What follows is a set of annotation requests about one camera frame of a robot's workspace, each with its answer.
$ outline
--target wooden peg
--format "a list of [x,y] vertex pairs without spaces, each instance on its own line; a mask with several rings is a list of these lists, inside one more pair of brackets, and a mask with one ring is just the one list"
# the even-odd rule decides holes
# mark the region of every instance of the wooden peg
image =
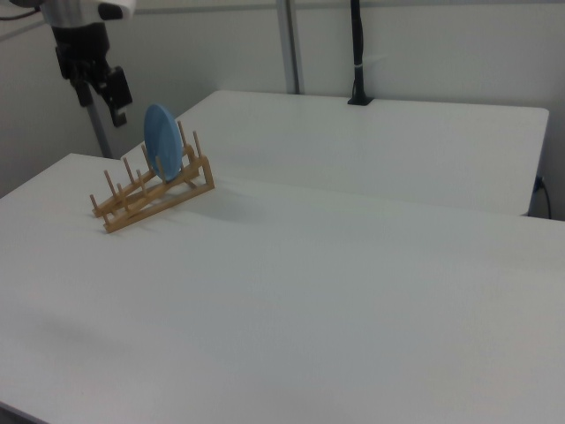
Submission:
[[141,171],[137,170],[136,172],[138,174],[138,180],[141,183],[141,190],[143,191],[143,195],[147,196],[147,189],[145,188],[145,183],[143,182],[143,178],[141,177]]
[[90,201],[92,202],[92,206],[94,206],[94,211],[98,211],[98,205],[96,204],[96,201],[94,200],[94,196],[92,194],[90,195]]
[[200,141],[198,140],[198,134],[193,131],[192,135],[194,136],[194,143],[196,144],[196,151],[198,152],[198,157],[202,157],[202,150],[200,150]]
[[102,217],[104,218],[104,223],[105,223],[106,225],[109,225],[108,215],[107,215],[107,214],[102,214]]
[[110,179],[109,173],[108,173],[107,170],[104,171],[104,175],[106,176],[106,181],[108,181],[109,189],[111,190],[112,195],[113,195],[114,197],[116,197],[116,196],[117,196],[117,195],[116,195],[116,190],[114,189],[114,185],[112,184],[112,180]]
[[177,121],[178,124],[178,130],[180,131],[180,138],[183,140],[183,146],[185,147],[185,149],[187,149],[186,146],[186,137],[185,137],[185,130],[183,129],[183,123],[180,121]]
[[159,169],[159,173],[161,174],[162,183],[167,184],[167,179],[165,178],[165,172],[162,170],[161,158],[159,156],[156,156],[155,161],[157,162],[157,168]]
[[127,199],[124,196],[124,190],[122,190],[122,185],[121,184],[117,184],[117,190],[120,192],[120,198],[122,200],[122,203],[124,204],[124,209],[126,212],[130,211],[130,208],[127,205]]
[[153,168],[151,167],[151,163],[149,162],[149,156],[147,155],[147,148],[145,147],[145,144],[141,145],[141,150],[143,150],[143,156],[145,156],[147,167],[149,168],[149,170],[152,170]]
[[130,168],[130,164],[127,162],[127,157],[124,157],[124,165],[125,169],[127,170],[127,175],[130,176],[130,181],[132,184],[135,184],[135,180],[133,179],[132,169]]

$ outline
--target table surface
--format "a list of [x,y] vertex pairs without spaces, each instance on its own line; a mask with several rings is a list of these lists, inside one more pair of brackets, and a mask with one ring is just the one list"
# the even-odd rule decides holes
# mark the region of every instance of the table surface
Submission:
[[[525,214],[547,110],[219,91],[180,117],[226,176]],[[143,163],[140,150],[128,159]]]
[[[212,166],[215,161],[210,156]],[[216,173],[117,233],[70,155],[0,200],[0,401],[50,423],[561,423],[565,226]]]

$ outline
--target white panel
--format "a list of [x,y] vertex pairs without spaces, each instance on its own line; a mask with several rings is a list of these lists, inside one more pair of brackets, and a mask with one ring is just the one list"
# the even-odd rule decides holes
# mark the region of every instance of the white panel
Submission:
[[[31,9],[22,9],[21,7],[16,7],[16,6],[0,6],[0,16],[2,17],[19,15],[21,13],[26,13],[28,11],[31,11]],[[13,34],[14,32],[18,32],[23,28],[32,25],[37,25],[39,22],[42,21],[43,21],[43,16],[39,13],[24,19],[0,21],[0,40],[8,34]]]
[[[362,17],[369,95],[549,109],[542,171],[565,218],[565,5],[375,7]],[[349,10],[298,10],[298,39],[305,92],[349,95]]]
[[133,97],[126,126],[107,119],[115,155],[143,140],[151,103],[177,116],[217,89],[286,92],[276,10],[139,15],[108,31],[109,62],[124,68]]
[[100,154],[48,26],[0,42],[0,72],[0,197],[71,152]]
[[274,5],[275,0],[138,0],[138,9],[168,9],[179,7],[243,7]]

